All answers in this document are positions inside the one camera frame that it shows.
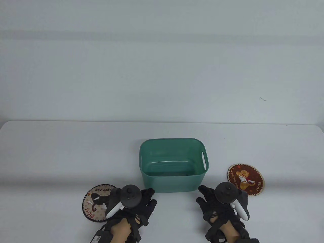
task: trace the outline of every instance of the round coaster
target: round coaster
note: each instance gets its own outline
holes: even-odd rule
[[[264,179],[262,175],[251,165],[232,165],[228,169],[227,179],[238,189],[246,191],[248,196],[259,195],[264,189]]]
[[[94,222],[105,222],[106,203],[113,185],[101,184],[87,192],[82,202],[82,211],[87,219]]]

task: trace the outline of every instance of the thumbstick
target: thumbstick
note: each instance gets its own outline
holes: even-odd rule
[[[134,208],[142,200],[141,190],[135,185],[124,186],[121,190],[120,199],[125,208]]]
[[[222,182],[215,188],[215,196],[223,204],[231,204],[238,197],[238,189],[229,182]]]

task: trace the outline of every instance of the wrist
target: wrist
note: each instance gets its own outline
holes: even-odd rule
[[[210,222],[213,224],[218,219],[218,216],[210,218]],[[233,227],[231,221],[227,221],[219,228],[225,235],[228,243],[234,243],[241,238],[241,235]]]
[[[118,224],[111,227],[110,232],[114,236],[111,243],[124,243],[132,232],[131,225],[126,218],[123,218]]]

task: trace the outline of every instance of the hand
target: hand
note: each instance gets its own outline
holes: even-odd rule
[[[229,242],[235,242],[239,238],[249,238],[249,233],[244,229],[244,224],[237,218],[230,205],[220,203],[215,196],[215,190],[206,186],[198,187],[205,200],[197,198],[203,218],[211,229],[206,234],[207,240],[219,242],[225,238]]]
[[[119,231],[125,239],[124,241],[116,241],[116,243],[135,243],[140,241],[141,237],[139,235],[138,229],[143,225],[148,225],[148,219],[157,204],[156,200],[152,200],[152,196],[155,193],[152,188],[142,190],[141,193],[141,202],[135,208],[124,208],[123,210],[119,210],[114,214],[114,216],[109,218],[105,229],[111,229],[114,237],[115,235],[117,235],[117,231]]]

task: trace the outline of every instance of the white table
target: white table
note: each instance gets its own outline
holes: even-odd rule
[[[265,190],[249,197],[251,237],[263,243],[323,240],[324,135],[316,126],[10,121],[0,130],[1,242],[89,243],[102,224],[84,217],[85,193],[102,183],[143,188],[139,147],[165,137],[204,143],[207,186],[226,181],[235,163],[262,173]],[[207,242],[198,196],[157,193],[141,243]]]

